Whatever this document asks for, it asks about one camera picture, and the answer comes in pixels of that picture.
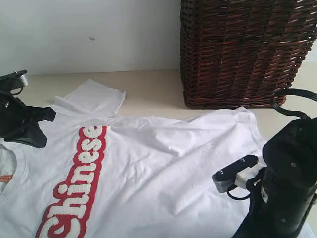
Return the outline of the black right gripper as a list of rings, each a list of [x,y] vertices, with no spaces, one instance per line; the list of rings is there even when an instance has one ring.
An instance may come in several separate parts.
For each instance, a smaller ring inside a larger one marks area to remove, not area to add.
[[[235,238],[297,238],[316,201],[317,120],[287,124],[263,147],[262,180],[247,188],[249,212]]]

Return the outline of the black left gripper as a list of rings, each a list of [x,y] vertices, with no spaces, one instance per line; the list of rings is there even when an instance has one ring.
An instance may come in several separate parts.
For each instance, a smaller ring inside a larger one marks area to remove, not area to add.
[[[27,106],[9,93],[0,93],[0,137],[5,142],[44,148],[47,138],[34,123],[53,122],[55,116],[56,112],[51,107]]]

